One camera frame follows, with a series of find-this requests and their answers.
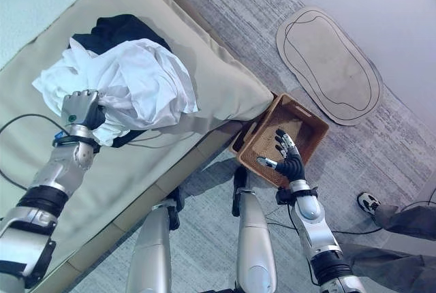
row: laundry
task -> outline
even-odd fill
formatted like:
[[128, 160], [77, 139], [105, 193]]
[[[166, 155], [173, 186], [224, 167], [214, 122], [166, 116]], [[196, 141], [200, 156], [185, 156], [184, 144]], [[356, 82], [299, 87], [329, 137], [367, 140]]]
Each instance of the laundry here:
[[131, 129], [175, 125], [181, 113], [196, 112], [186, 67], [168, 49], [148, 39], [123, 42], [97, 55], [70, 38], [62, 59], [33, 81], [47, 106], [60, 116], [63, 97], [97, 89], [106, 121], [93, 131], [101, 145]]
[[[74, 34], [73, 39], [82, 44], [85, 49], [91, 50], [98, 55], [105, 53], [124, 41], [140, 39], [149, 39], [171, 52], [170, 46], [162, 37], [158, 36], [154, 30], [131, 14], [100, 17], [97, 19], [97, 24], [91, 30], [91, 33]], [[133, 129], [126, 135], [115, 138], [112, 147], [119, 148], [144, 132], [144, 130]]]

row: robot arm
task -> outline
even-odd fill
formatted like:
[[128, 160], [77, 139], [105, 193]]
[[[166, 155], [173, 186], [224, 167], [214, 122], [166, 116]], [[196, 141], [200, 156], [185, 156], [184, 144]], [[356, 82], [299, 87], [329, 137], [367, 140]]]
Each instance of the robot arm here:
[[285, 158], [275, 162], [258, 157], [258, 162], [285, 175], [290, 188], [280, 188], [276, 194], [278, 204], [292, 207], [291, 219], [300, 242], [310, 262], [321, 293], [365, 293], [365, 289], [342, 255], [342, 250], [325, 220], [324, 207], [317, 199], [317, 192], [306, 182], [305, 168], [300, 153], [292, 139], [277, 130], [276, 148]]
[[24, 292], [45, 275], [58, 217], [99, 152], [91, 133], [105, 119], [97, 91], [65, 96], [61, 117], [67, 135], [54, 140], [47, 164], [0, 223], [0, 292]]

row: gray carpet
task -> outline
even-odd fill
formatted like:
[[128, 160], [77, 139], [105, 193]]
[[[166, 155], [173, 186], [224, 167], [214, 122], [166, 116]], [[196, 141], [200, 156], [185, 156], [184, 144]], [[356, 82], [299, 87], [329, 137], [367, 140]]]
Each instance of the gray carpet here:
[[[356, 206], [356, 195], [362, 190], [390, 204], [403, 206], [414, 200], [436, 170], [436, 138], [387, 88], [377, 111], [357, 126], [336, 125], [321, 113], [275, 46], [277, 27], [302, 7], [299, 0], [190, 1], [268, 88], [290, 92], [329, 123], [330, 131], [307, 166], [307, 179], [319, 187], [332, 229], [375, 227]], [[237, 166], [233, 154], [220, 151], [181, 186], [186, 197], [181, 228], [170, 237], [174, 293], [222, 290], [234, 283], [238, 219], [230, 210]], [[275, 204], [275, 190], [254, 174], [249, 180], [268, 218], [289, 225], [285, 207]], [[138, 231], [127, 235], [71, 292], [123, 292], [137, 235]], [[270, 235], [279, 278], [277, 292], [318, 292], [311, 284], [296, 234], [270, 225]], [[337, 238], [381, 247], [389, 235], [381, 231], [365, 236], [338, 234]], [[368, 292], [391, 292], [368, 279], [363, 281]]]

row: mattress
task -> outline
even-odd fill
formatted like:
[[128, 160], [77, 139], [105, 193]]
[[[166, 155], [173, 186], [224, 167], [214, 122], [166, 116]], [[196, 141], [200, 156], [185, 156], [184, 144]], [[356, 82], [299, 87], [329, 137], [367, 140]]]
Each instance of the mattress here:
[[[256, 117], [273, 98], [173, 0], [78, 0], [0, 72], [0, 122], [30, 112], [59, 121], [31, 82], [60, 58], [70, 36], [88, 33], [98, 17], [124, 13], [143, 20], [185, 64], [200, 111], [183, 115], [178, 125], [145, 132], [138, 137], [139, 147], [101, 149], [59, 218], [52, 236], [57, 248], [49, 271], [93, 238], [210, 130], [231, 119]], [[15, 122], [0, 137], [2, 170], [27, 186], [48, 160], [57, 132], [42, 119]], [[23, 194], [22, 189], [1, 178], [0, 214]]]

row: gray pants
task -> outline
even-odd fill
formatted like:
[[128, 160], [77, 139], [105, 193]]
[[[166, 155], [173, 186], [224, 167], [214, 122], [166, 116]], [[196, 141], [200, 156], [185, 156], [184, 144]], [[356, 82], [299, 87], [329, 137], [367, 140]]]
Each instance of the gray pants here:
[[[380, 205], [375, 223], [390, 232], [436, 241], [436, 208], [416, 206], [396, 213], [397, 206]], [[401, 293], [436, 292], [436, 257], [341, 244], [345, 259], [357, 276], [369, 277]]]

